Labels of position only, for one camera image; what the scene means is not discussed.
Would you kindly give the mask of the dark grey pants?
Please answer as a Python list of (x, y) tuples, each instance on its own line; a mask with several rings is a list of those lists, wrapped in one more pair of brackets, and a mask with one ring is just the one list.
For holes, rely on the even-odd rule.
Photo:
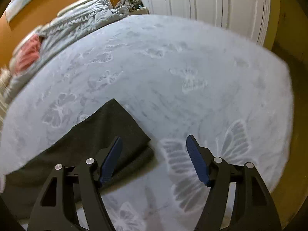
[(100, 149), (108, 148), (116, 136), (122, 138), (123, 149), (106, 187), (135, 173), (153, 158), (154, 151), (148, 146), (150, 138), (131, 115), (111, 99), (50, 148), (8, 174), (1, 198), (13, 217), (30, 217), (38, 194), (56, 164), (70, 167), (95, 157)]

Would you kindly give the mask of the light blue butterfly bedspread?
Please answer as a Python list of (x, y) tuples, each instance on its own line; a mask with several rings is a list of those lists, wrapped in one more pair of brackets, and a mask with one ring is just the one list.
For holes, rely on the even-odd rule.
[(6, 177), (115, 99), (153, 158), (105, 188), (117, 230), (193, 230), (208, 198), (186, 137), (226, 162), (253, 163), (273, 191), (289, 156), (289, 69), (229, 31), (168, 16), (129, 16), (68, 46), (12, 101), (1, 140)]

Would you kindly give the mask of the pink red blanket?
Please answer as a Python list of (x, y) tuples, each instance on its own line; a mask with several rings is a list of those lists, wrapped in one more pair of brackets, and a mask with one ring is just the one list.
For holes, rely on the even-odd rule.
[(16, 57), (15, 75), (28, 69), (40, 57), (41, 38), (34, 34), (20, 49)]

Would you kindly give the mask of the grey rumpled duvet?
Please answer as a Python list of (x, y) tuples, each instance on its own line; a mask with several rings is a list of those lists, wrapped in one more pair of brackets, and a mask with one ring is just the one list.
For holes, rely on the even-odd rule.
[(9, 104), (32, 77), (59, 52), (86, 35), (125, 18), (125, 6), (110, 8), (107, 0), (92, 0), (69, 10), (37, 31), (42, 38), (39, 58), (30, 67), (11, 78), (3, 97)]

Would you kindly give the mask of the white panelled wardrobe doors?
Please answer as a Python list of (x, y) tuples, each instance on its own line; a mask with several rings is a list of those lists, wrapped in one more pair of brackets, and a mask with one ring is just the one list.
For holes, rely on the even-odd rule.
[(203, 21), (263, 45), (270, 0), (141, 0), (150, 13)]

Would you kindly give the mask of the grey clothes pile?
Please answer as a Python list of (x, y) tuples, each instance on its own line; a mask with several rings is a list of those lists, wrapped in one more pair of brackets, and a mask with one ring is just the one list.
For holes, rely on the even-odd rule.
[(137, 9), (143, 8), (143, 3), (141, 0), (119, 0), (115, 5), (115, 8), (126, 7), (130, 12), (133, 12)]

